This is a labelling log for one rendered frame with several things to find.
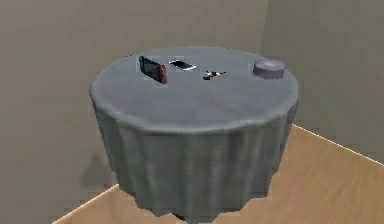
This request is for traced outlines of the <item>round table with grey cloth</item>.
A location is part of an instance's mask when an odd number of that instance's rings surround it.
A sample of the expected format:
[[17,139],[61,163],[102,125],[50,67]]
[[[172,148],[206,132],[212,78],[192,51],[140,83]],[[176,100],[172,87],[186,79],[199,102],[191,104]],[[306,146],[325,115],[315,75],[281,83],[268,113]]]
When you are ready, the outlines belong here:
[[[253,74],[257,55],[189,46],[144,53],[167,83],[144,75],[138,55],[102,69],[90,97],[119,187],[156,216],[213,221],[267,195],[298,105],[299,86]],[[195,65],[182,71],[169,65]],[[203,80],[206,70],[226,72]]]

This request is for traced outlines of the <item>small black and yellow keys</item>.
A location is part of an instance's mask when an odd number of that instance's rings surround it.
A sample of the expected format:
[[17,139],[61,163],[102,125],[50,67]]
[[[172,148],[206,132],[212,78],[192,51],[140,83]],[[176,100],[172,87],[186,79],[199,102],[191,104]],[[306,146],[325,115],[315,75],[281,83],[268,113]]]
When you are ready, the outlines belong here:
[[213,77],[221,76],[225,74],[226,72],[216,72],[216,71],[208,71],[206,70],[206,75],[203,76],[203,80],[211,80]]

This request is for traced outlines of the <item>white-edged black smartphone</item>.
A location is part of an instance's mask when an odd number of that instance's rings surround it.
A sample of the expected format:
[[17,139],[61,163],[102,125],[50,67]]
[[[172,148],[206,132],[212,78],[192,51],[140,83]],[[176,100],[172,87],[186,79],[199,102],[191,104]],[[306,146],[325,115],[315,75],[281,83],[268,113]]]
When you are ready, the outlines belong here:
[[169,65],[175,67],[175,68],[178,68],[182,71],[190,71],[190,70],[193,70],[196,68],[195,65],[192,65],[192,64],[189,64],[185,61],[182,61],[182,60],[173,60],[173,61],[170,61],[169,62]]

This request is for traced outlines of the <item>black handheld game console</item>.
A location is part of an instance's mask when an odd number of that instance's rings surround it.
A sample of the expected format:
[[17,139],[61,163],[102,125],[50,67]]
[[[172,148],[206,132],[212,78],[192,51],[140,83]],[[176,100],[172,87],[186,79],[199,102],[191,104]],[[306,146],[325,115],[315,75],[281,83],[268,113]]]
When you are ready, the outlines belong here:
[[155,81],[166,84],[167,71],[166,67],[144,56],[139,57],[140,70],[146,76],[154,79]]

